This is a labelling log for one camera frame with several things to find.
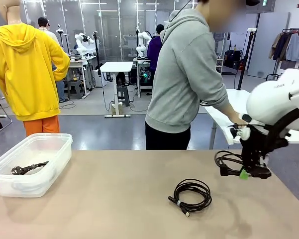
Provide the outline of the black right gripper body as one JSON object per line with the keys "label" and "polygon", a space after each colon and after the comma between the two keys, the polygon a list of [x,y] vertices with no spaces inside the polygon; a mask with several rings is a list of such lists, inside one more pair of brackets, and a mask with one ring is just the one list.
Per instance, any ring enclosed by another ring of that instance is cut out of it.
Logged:
{"label": "black right gripper body", "polygon": [[240,142],[242,145],[242,162],[268,162],[269,156],[262,156],[261,150],[264,148],[264,141],[268,136],[257,129],[241,129]]}

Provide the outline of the person's right hand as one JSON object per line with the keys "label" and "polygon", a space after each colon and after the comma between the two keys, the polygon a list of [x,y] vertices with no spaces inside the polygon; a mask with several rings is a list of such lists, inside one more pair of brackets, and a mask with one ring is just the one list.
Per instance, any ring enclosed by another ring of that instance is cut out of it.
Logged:
{"label": "person's right hand", "polygon": [[247,124],[244,120],[242,120],[240,117],[240,114],[236,112],[235,110],[232,110],[228,112],[227,117],[230,119],[230,121],[234,124],[237,124],[239,126],[244,126]]}

